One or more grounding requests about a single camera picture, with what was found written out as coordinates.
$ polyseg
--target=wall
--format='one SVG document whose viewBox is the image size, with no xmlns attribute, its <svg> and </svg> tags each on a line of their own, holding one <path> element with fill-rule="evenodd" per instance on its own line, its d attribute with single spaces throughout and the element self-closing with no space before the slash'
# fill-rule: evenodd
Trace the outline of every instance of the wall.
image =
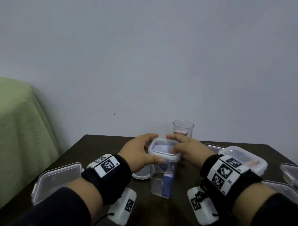
<svg viewBox="0 0 298 226">
<path fill-rule="evenodd" d="M 269 144 L 298 163 L 298 1 L 0 3 L 0 76 L 32 85 L 62 149 L 85 134 Z"/>
</svg>

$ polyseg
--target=green cloth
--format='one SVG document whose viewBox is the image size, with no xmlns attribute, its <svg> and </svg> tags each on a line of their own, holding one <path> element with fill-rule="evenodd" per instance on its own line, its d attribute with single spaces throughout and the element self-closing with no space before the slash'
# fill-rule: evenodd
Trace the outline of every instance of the green cloth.
<svg viewBox="0 0 298 226">
<path fill-rule="evenodd" d="M 60 154 L 30 85 L 0 78 L 0 208 Z"/>
</svg>

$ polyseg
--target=wire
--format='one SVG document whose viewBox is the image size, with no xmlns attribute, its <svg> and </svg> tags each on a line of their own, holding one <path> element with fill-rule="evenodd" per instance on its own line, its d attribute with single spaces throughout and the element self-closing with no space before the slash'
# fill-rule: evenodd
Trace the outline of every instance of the wire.
<svg viewBox="0 0 298 226">
<path fill-rule="evenodd" d="M 108 214 L 106 214 L 106 215 L 103 215 L 101 218 L 99 218 L 92 226 L 95 226 L 95 225 L 97 225 L 97 223 L 99 222 L 99 221 L 101 221 L 102 219 L 104 219 L 105 217 L 107 217 L 107 216 L 114 216 L 115 215 L 115 213 L 108 213 Z"/>
</svg>

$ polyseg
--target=wooden tabletop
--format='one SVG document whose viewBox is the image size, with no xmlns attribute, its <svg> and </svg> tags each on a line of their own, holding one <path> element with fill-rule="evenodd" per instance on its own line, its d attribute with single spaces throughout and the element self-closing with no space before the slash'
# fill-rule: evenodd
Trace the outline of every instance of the wooden tabletop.
<svg viewBox="0 0 298 226">
<path fill-rule="evenodd" d="M 89 163 L 106 153 L 118 153 L 123 145 L 131 139 L 133 137 L 85 135 L 46 170 L 74 162 L 80 162 L 86 168 Z M 213 141 L 201 142 L 224 147 L 235 145 L 254 153 L 268 163 L 268 168 L 262 176 L 263 179 L 285 183 L 279 167 L 282 162 L 292 162 L 269 145 Z M 8 224 L 32 206 L 30 195 L 37 179 L 38 177 L 0 209 L 0 225 Z M 174 179 L 173 196 L 171 199 L 163 199 L 150 193 L 149 179 L 140 181 L 132 178 L 128 187 L 137 193 L 137 198 L 127 225 L 198 225 L 187 198 L 187 190 L 198 186 L 201 180 L 196 167 L 190 165 L 185 160 L 180 160 L 177 164 Z M 100 211 L 99 216 L 106 214 L 108 210 L 109 205 Z M 103 219 L 98 225 L 116 224 L 108 219 Z"/>
</svg>

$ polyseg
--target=glass rim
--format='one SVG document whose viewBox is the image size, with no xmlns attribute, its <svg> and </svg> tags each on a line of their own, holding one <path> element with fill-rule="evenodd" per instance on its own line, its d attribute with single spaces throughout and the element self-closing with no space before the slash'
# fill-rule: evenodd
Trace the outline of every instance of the glass rim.
<svg viewBox="0 0 298 226">
<path fill-rule="evenodd" d="M 175 125 L 175 122 L 177 122 L 177 121 L 189 122 L 189 123 L 191 123 L 193 126 L 191 126 L 191 127 L 187 127 L 187 128 L 186 128 L 186 127 L 180 127 L 180 126 Z M 178 119 L 178 120 L 173 121 L 173 125 L 176 126 L 176 127 L 178 127 L 178 128 L 181 128 L 181 129 L 191 129 L 191 128 L 193 128 L 193 127 L 195 126 L 191 121 L 187 121 L 187 120 L 183 120 L 183 119 Z"/>
</svg>

